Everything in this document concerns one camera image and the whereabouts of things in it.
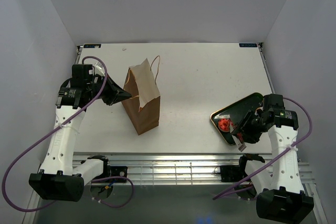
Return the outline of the metal tongs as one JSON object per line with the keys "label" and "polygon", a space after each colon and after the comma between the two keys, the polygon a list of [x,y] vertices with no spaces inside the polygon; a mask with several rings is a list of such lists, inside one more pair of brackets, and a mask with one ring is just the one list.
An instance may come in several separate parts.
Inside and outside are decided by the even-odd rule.
{"label": "metal tongs", "polygon": [[229,126],[230,126],[230,130],[229,130],[230,135],[232,136],[238,150],[240,152],[243,152],[246,149],[246,144],[243,140],[242,134],[236,131],[238,124],[234,124],[233,121],[230,120]]}

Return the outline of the aluminium front rail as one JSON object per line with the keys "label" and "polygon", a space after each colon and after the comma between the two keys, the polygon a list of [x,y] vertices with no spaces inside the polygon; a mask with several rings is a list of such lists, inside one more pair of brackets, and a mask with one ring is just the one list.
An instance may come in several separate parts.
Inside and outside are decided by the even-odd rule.
{"label": "aluminium front rail", "polygon": [[237,165],[242,154],[117,154],[105,156],[112,166],[126,166],[127,177],[138,186],[227,185],[221,165]]}

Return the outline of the brown paper bag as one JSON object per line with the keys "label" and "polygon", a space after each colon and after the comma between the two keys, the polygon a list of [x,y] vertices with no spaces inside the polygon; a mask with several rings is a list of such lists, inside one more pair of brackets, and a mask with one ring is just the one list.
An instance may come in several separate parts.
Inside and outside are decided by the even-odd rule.
{"label": "brown paper bag", "polygon": [[153,63],[145,59],[129,67],[123,86],[131,98],[122,101],[122,105],[138,135],[159,125],[161,95],[152,66]]}

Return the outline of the red fake donut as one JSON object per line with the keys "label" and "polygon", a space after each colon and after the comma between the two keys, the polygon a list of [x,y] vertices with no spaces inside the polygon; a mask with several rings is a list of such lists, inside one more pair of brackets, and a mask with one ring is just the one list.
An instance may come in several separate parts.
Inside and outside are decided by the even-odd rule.
{"label": "red fake donut", "polygon": [[222,132],[230,132],[231,120],[230,118],[222,118],[218,120],[218,129]]}

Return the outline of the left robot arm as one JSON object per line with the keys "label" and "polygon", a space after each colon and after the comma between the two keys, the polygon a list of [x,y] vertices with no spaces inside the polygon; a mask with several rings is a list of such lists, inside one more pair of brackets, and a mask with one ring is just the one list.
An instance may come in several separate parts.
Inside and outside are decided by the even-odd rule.
{"label": "left robot arm", "polygon": [[109,76],[103,76],[91,64],[75,64],[72,76],[60,87],[56,101],[56,132],[52,134],[46,157],[29,184],[44,200],[78,202],[84,187],[91,180],[105,182],[111,177],[108,158],[90,156],[78,167],[73,167],[77,136],[87,104],[101,99],[113,105],[131,98]]}

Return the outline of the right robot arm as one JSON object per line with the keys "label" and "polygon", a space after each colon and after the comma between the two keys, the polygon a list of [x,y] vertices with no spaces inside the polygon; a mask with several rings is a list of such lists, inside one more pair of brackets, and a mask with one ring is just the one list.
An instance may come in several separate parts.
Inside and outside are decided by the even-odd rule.
{"label": "right robot arm", "polygon": [[238,124],[230,126],[231,136],[242,144],[255,143],[266,133],[271,143],[272,174],[265,160],[245,154],[239,160],[238,177],[251,180],[256,191],[259,218],[282,223],[301,223],[313,210],[313,198],[305,194],[298,166],[296,112],[287,110],[279,94],[263,97],[261,107],[249,110]]}

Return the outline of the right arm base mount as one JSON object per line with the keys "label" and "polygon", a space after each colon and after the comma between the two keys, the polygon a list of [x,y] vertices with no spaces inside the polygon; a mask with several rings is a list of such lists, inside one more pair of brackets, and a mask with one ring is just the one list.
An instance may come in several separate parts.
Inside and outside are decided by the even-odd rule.
{"label": "right arm base mount", "polygon": [[247,176],[238,165],[217,166],[214,174],[220,176],[221,182],[225,183],[238,182]]}

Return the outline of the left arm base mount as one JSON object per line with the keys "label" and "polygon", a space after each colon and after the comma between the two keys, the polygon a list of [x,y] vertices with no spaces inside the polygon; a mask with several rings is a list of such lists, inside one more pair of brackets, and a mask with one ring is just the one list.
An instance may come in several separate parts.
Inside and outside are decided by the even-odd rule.
{"label": "left arm base mount", "polygon": [[[109,166],[110,177],[127,177],[128,167],[127,166]],[[107,182],[110,183],[126,183],[126,179],[122,178],[112,178],[108,179]]]}

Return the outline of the green serving tray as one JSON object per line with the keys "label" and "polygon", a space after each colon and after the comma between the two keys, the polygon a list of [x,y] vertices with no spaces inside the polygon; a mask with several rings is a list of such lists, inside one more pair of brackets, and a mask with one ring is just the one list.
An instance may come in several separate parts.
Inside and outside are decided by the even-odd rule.
{"label": "green serving tray", "polygon": [[223,118],[230,118],[234,124],[239,123],[249,110],[255,111],[259,104],[263,101],[263,95],[260,93],[252,93],[233,104],[220,109],[211,114],[210,121],[215,126],[220,136],[228,145],[235,145],[234,139],[229,132],[223,132],[218,127],[218,121]]}

